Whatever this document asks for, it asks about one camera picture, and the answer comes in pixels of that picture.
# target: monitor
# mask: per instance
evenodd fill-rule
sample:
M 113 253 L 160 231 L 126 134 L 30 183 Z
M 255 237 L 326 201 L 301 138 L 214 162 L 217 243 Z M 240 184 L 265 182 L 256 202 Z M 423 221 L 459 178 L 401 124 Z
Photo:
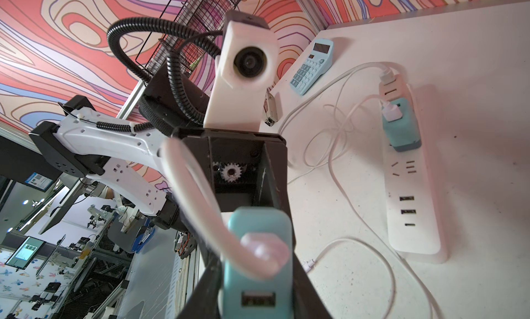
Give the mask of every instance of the monitor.
M 24 240 L 24 243 L 22 243 L 13 255 L 9 257 L 5 264 L 17 269 L 25 270 L 44 243 L 45 242 L 40 239 L 28 236 Z

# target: white desk surface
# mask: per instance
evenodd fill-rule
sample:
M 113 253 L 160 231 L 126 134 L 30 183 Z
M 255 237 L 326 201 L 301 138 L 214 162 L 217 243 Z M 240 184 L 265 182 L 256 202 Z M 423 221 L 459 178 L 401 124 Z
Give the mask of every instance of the white desk surface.
M 316 38 L 334 41 L 334 64 L 304 97 L 368 61 L 389 62 L 415 88 L 450 257 L 444 264 L 411 266 L 444 317 L 530 318 L 530 2 L 321 31 Z M 280 116 L 304 99 L 288 84 L 308 54 L 309 48 L 272 90 Z M 377 93 L 377 73 L 364 70 L 352 77 L 340 103 L 345 111 Z M 335 84 L 284 132 L 297 165 L 289 169 L 289 179 L 308 169 L 302 151 L 332 125 L 322 105 L 334 103 L 338 90 Z M 361 216 L 386 240 L 377 103 L 358 112 L 354 124 L 349 151 L 335 161 L 335 171 Z M 263 124 L 261 131 L 277 129 L 278 124 Z M 313 156 L 321 154 L 314 150 L 309 150 Z M 298 179 L 288 191 L 301 261 L 337 237 L 361 237 L 395 269 L 391 317 L 427 317 L 419 288 L 361 228 L 327 167 Z M 309 277 L 335 319 L 381 317 L 388 277 L 359 246 L 335 248 Z

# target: light blue calculator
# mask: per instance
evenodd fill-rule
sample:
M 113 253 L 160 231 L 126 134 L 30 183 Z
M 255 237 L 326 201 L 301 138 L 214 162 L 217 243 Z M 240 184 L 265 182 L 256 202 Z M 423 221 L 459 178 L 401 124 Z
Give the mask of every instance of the light blue calculator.
M 301 65 L 290 82 L 299 95 L 304 95 L 311 85 L 331 67 L 333 57 L 333 42 L 319 38 L 313 44 L 313 51 Z

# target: white cable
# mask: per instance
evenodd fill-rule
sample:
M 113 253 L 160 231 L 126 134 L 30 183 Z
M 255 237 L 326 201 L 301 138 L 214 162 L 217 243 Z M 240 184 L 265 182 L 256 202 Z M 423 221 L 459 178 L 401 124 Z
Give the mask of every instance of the white cable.
M 340 96 L 341 96 L 341 93 L 342 93 L 342 90 L 344 89 L 344 86 L 346 85 L 346 82 L 348 82 L 348 80 L 352 77 L 352 75 L 361 70 L 361 69 L 364 69 L 364 68 L 367 68 L 367 67 L 379 67 L 380 65 L 382 64 L 378 64 L 378 63 L 374 63 L 374 64 L 371 64 L 371 63 L 368 63 L 368 64 L 362 64 L 362 65 L 359 65 L 357 67 L 354 67 L 352 69 L 350 69 L 349 71 L 343 73 L 342 75 L 340 75 L 339 77 L 337 77 L 335 80 L 333 80 L 332 82 L 328 83 L 326 86 L 324 86 L 322 89 L 320 89 L 315 95 L 309 97 L 309 99 L 307 101 L 305 101 L 304 103 L 301 103 L 300 105 L 298 105 L 293 111 L 291 111 L 287 117 L 285 118 L 285 120 L 283 121 L 282 125 L 280 126 L 279 128 L 279 134 L 281 135 L 282 132 L 284 131 L 285 127 L 287 126 L 287 124 L 292 120 L 292 116 L 295 114 L 295 113 L 299 113 L 302 109 L 306 108 L 308 106 L 308 104 L 313 101 L 316 97 L 318 97 L 322 92 L 324 92 L 324 90 L 328 89 L 332 84 L 336 83 L 338 80 L 348 76 L 348 78 L 344 81 L 344 83 L 342 84 L 341 86 L 341 89 L 339 91 L 339 95 L 337 97 L 337 100 L 335 102 L 335 106 L 334 106 L 334 110 L 333 110 L 333 116 L 334 116 L 334 120 L 335 120 L 335 123 L 337 122 L 337 118 L 336 118 L 336 111 L 338 110 L 338 107 L 337 107 L 337 104 L 339 102 L 339 99 L 340 99 Z M 414 271 L 408 266 L 408 263 L 406 262 L 405 259 L 403 259 L 396 251 L 394 251 L 394 249 L 391 249 L 382 239 L 381 237 L 379 237 L 379 235 L 377 235 L 375 233 L 375 231 L 373 229 L 370 228 L 370 226 L 363 220 L 363 218 L 359 215 L 359 213 L 357 212 L 357 210 L 355 209 L 355 207 L 353 206 L 353 204 L 351 203 L 348 195 L 346 194 L 346 192 L 344 191 L 344 189 L 342 188 L 340 182 L 337 180 L 334 172 L 333 172 L 333 167 L 332 167 L 332 164 L 331 162 L 333 160 L 335 160 L 338 156 L 340 156 L 342 154 L 342 151 L 344 149 L 341 150 L 341 152 L 339 153 L 339 155 L 336 155 L 336 156 L 333 156 L 333 153 L 335 152 L 335 149 L 336 149 L 336 146 L 337 146 L 337 143 L 339 141 L 339 138 L 340 138 L 340 135 L 344 132 L 345 130 L 345 127 L 346 127 L 346 124 L 350 123 L 350 118 L 351 116 L 354 114 L 354 112 L 356 110 L 358 110 L 360 108 L 360 106 L 366 102 L 367 100 L 369 99 L 372 99 L 372 98 L 378 98 L 378 99 L 381 99 L 380 96 L 378 95 L 371 95 L 371 96 L 368 96 L 366 97 L 363 101 L 361 101 L 360 103 L 358 104 L 355 104 L 355 106 L 350 110 L 350 112 L 348 113 L 348 116 L 346 116 L 345 120 L 342 122 L 341 126 L 339 127 L 339 129 L 336 131 L 336 135 L 335 135 L 335 138 L 333 139 L 332 141 L 332 146 L 331 146 L 331 149 L 329 150 L 329 153 L 328 153 L 328 161 L 326 162 L 328 164 L 328 169 L 330 170 L 330 174 L 333 178 L 333 181 L 335 182 L 336 186 L 339 188 L 339 190 L 341 191 L 342 195 L 346 198 L 350 208 L 354 211 L 355 215 L 357 216 L 357 218 L 359 218 L 359 220 L 361 220 L 361 222 L 366 226 L 366 228 L 368 230 L 370 230 L 380 241 L 381 243 L 383 243 L 386 248 L 398 259 L 399 263 L 404 267 L 404 269 L 406 270 L 406 272 L 410 275 L 410 277 L 412 277 L 414 279 L 414 281 L 416 281 L 418 283 L 418 285 L 420 286 L 421 290 L 423 291 L 423 294 L 424 296 L 426 297 L 427 299 L 427 302 L 428 302 L 428 305 L 429 305 L 429 317 L 432 318 L 433 317 L 433 303 L 431 302 L 431 297 L 429 296 L 430 293 L 429 293 L 429 290 L 427 289 L 427 287 L 425 287 L 425 285 L 422 283 L 422 281 L 419 279 L 419 277 L 414 273 Z M 308 149 L 308 146 L 305 148 L 304 150 L 304 156 L 306 154 L 306 151 Z M 320 166 L 323 166 L 325 165 L 326 163 L 323 163 L 321 164 L 321 160 L 319 159 L 318 163 L 315 164 L 315 166 L 311 169 L 311 170 L 308 170 L 306 171 L 305 173 L 295 177 L 294 179 L 290 180 L 288 182 L 288 184 L 294 182 L 295 180 L 297 180 L 298 178 L 304 176 L 304 175 L 307 175 L 309 174 L 310 172 L 314 171 L 316 168 L 320 167 Z M 312 265 L 308 265 L 308 263 L 305 264 L 305 267 L 309 267 L 309 269 L 312 267 Z M 388 312 L 385 313 L 385 316 L 384 318 L 387 317 L 388 313 L 389 313 L 389 310 L 390 308 L 392 307 L 392 304 L 389 305 L 389 309 L 388 309 Z
M 350 112 L 346 116 L 346 121 L 341 124 L 341 126 L 340 126 L 340 128 L 338 130 L 338 133 L 340 133 L 344 129 L 344 127 L 346 126 L 347 120 L 359 109 L 359 107 L 361 107 L 361 105 L 363 103 L 367 102 L 370 99 L 374 99 L 374 98 L 377 98 L 379 100 L 383 100 L 382 97 L 380 97 L 379 95 L 369 95 L 369 96 L 365 97 L 361 102 L 356 103 L 355 106 L 352 107 L 352 109 L 350 110 Z M 346 191 L 344 191 L 344 188 L 342 187 L 341 183 L 339 182 L 339 180 L 335 176 L 335 172 L 333 171 L 333 152 L 335 151 L 335 148 L 336 148 L 336 145 L 338 144 L 338 142 L 339 142 L 339 137 L 335 136 L 335 138 L 333 140 L 333 145 L 331 146 L 330 152 L 328 154 L 328 169 L 330 171 L 331 178 L 333 178 L 333 181 L 335 182 L 335 185 L 337 186 L 337 188 L 339 188 L 340 192 L 342 193 L 342 195 L 344 196 L 344 198 L 348 202 L 348 205 L 353 210 L 353 212 L 355 213 L 357 218 L 359 218 L 359 220 L 362 222 L 362 224 L 369 231 L 371 231 L 377 237 L 377 239 L 379 239 L 379 241 L 381 241 L 381 243 L 383 243 L 386 246 L 386 248 L 397 258 L 397 260 L 399 261 L 401 266 L 403 266 L 403 268 L 406 270 L 406 272 L 414 279 L 414 281 L 416 281 L 418 283 L 418 285 L 420 286 L 421 290 L 423 291 L 423 295 L 425 296 L 425 298 L 427 300 L 427 303 L 429 305 L 429 318 L 432 318 L 433 317 L 433 307 L 432 307 L 431 299 L 429 297 L 429 290 L 425 287 L 425 285 L 422 283 L 420 278 L 414 273 L 414 271 L 409 267 L 409 265 L 407 264 L 405 259 L 403 259 L 399 255 L 399 253 L 397 253 L 394 249 L 390 248 L 381 239 L 381 237 L 366 223 L 366 221 L 364 221 L 364 219 L 360 216 L 360 214 L 355 209 L 354 205 L 351 203 L 350 198 L 346 194 Z
M 352 242 L 352 243 L 362 245 L 365 249 L 373 253 L 383 265 L 385 265 L 386 271 L 388 272 L 388 276 L 390 277 L 390 296 L 388 297 L 388 304 L 386 306 L 385 313 L 383 314 L 383 319 L 386 319 L 388 315 L 390 314 L 390 311 L 392 310 L 392 306 L 394 305 L 394 298 L 395 298 L 395 292 L 396 292 L 396 279 L 394 276 L 394 271 L 392 270 L 392 267 L 390 266 L 386 258 L 381 254 L 381 252 L 379 252 L 377 249 L 375 249 L 368 243 L 364 242 L 363 240 L 357 237 L 348 236 L 348 237 L 337 238 L 331 241 L 324 247 L 324 249 L 322 249 L 322 251 L 316 257 L 316 259 L 310 260 L 309 262 L 304 263 L 304 269 L 306 273 L 312 270 L 318 264 L 318 262 L 320 262 L 320 260 L 328 253 L 328 251 L 332 248 L 333 245 L 335 245 L 336 243 L 340 243 L 340 242 Z
M 317 91 L 313 96 L 309 97 L 307 100 L 305 100 L 304 102 L 302 102 L 300 105 L 296 106 L 294 110 L 292 110 L 291 112 L 289 112 L 289 114 L 285 117 L 284 121 L 282 122 L 282 124 L 280 125 L 280 128 L 278 129 L 278 134 L 282 134 L 283 131 L 285 130 L 285 127 L 291 122 L 291 120 L 298 114 L 300 113 L 304 108 L 306 108 L 310 102 L 312 102 L 313 100 L 315 100 L 318 96 L 320 96 L 320 94 L 324 91 L 326 91 L 330 86 L 332 86 L 333 84 L 335 84 L 336 82 L 340 81 L 341 79 L 343 79 L 344 77 L 348 76 L 348 78 L 344 81 L 344 83 L 342 83 L 342 86 L 340 88 L 340 91 L 339 91 L 339 95 L 336 99 L 336 102 L 335 102 L 335 105 L 329 105 L 329 104 L 326 104 L 325 106 L 332 106 L 333 107 L 333 119 L 335 121 L 335 125 L 338 126 L 337 124 L 337 118 L 336 118 L 336 112 L 337 110 L 339 110 L 341 112 L 341 114 L 344 115 L 344 113 L 342 113 L 342 111 L 337 107 L 337 104 L 339 103 L 339 98 L 341 96 L 341 93 L 342 93 L 342 90 L 344 89 L 344 86 L 346 84 L 346 82 L 348 82 L 348 80 L 353 76 L 353 74 L 355 74 L 356 72 L 360 71 L 360 70 L 363 70 L 363 69 L 366 69 L 366 68 L 379 68 L 382 70 L 382 72 L 380 73 L 380 78 L 381 78 L 381 81 L 383 83 L 390 83 L 392 81 L 395 80 L 395 77 L 394 77 L 394 74 L 392 72 L 392 70 L 385 64 L 382 64 L 380 62 L 367 62 L 365 64 L 360 64 L 358 66 L 355 66 L 351 69 L 349 69 L 348 71 L 344 72 L 343 74 L 341 74 L 339 77 L 335 78 L 334 80 L 332 80 L 331 82 L 329 82 L 328 84 L 326 84 L 323 88 L 321 88 L 319 91 Z M 311 144 L 311 142 L 319 135 L 315 135 L 315 137 L 313 137 L 311 139 L 311 141 L 309 141 L 308 143 L 308 146 Z M 328 151 L 329 147 L 324 151 L 322 157 L 319 159 L 319 161 L 314 165 L 314 166 L 311 166 L 310 164 L 307 163 L 306 159 L 305 159 L 305 155 L 306 155 L 306 152 L 308 150 L 308 146 L 306 146 L 305 150 L 304 150 L 304 153 L 303 153 L 303 160 L 304 160 L 304 164 L 306 164 L 308 167 L 312 167 L 311 170 L 303 173 L 302 175 L 299 175 L 291 180 L 288 181 L 287 184 L 290 184 L 292 182 L 294 182 L 296 179 L 304 176 L 304 175 L 307 175 L 308 173 L 314 171 L 316 168 L 320 167 L 320 166 L 324 166 L 327 164 L 327 162 L 324 162 L 322 163 L 325 159 L 325 156 L 326 156 L 326 152 Z M 337 154 L 335 158 L 339 157 L 342 155 L 342 153 L 344 152 L 344 150 L 346 150 L 346 138 L 344 139 L 344 147 L 343 149 L 340 151 L 339 154 Z M 289 167 L 294 167 L 294 164 L 289 160 L 287 159 L 287 165 Z
M 344 73 L 339 75 L 337 78 L 335 78 L 334 80 L 332 80 L 328 84 L 326 84 L 324 87 L 322 87 L 320 90 L 318 90 L 313 96 L 309 97 L 303 103 L 301 103 L 300 105 L 296 106 L 294 110 L 289 112 L 289 114 L 285 117 L 285 120 L 282 122 L 280 128 L 278 129 L 278 134 L 280 134 L 280 135 L 282 134 L 283 129 L 285 128 L 285 126 L 287 126 L 287 124 L 290 122 L 290 120 L 292 120 L 290 118 L 291 118 L 291 116 L 293 114 L 295 114 L 298 110 L 304 109 L 310 102 L 315 100 L 316 97 L 320 96 L 320 94 L 322 92 L 326 91 L 333 84 L 337 83 L 339 80 L 343 79 L 344 77 L 346 77 L 348 75 L 351 76 L 351 75 L 355 74 L 356 72 L 358 72 L 358 71 L 360 71 L 362 69 L 372 68 L 372 67 L 379 68 L 379 69 L 382 70 L 382 73 L 380 75 L 381 79 L 383 79 L 384 77 L 388 77 L 389 74 L 391 74 L 392 77 L 393 77 L 392 70 L 387 65 L 381 64 L 380 62 L 367 62 L 365 64 L 360 64 L 358 66 L 355 66 L 352 69 L 345 71 Z

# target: wire mesh basket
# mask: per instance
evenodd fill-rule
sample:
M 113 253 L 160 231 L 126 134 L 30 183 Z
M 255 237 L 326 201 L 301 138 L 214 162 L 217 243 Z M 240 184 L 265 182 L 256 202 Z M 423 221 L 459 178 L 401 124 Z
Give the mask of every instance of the wire mesh basket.
M 164 15 L 164 12 L 168 9 L 171 1 L 172 0 L 168 1 L 168 4 L 162 11 L 162 14 L 160 14 L 160 17 Z M 224 24 L 226 11 L 235 9 L 240 1 L 241 0 L 186 0 L 174 21 L 191 27 L 200 33 L 220 30 Z M 164 35 L 162 38 L 159 38 L 158 46 L 148 62 L 143 65 L 138 62 L 138 57 L 142 53 L 142 50 L 151 35 L 152 33 L 150 33 L 145 40 L 140 52 L 136 55 L 135 61 L 147 73 L 153 76 L 159 67 L 166 62 L 167 51 L 175 50 L 184 42 L 184 40 L 170 35 Z M 182 74 L 189 77 L 203 56 L 204 51 L 194 44 L 188 44 L 185 46 L 180 55 Z

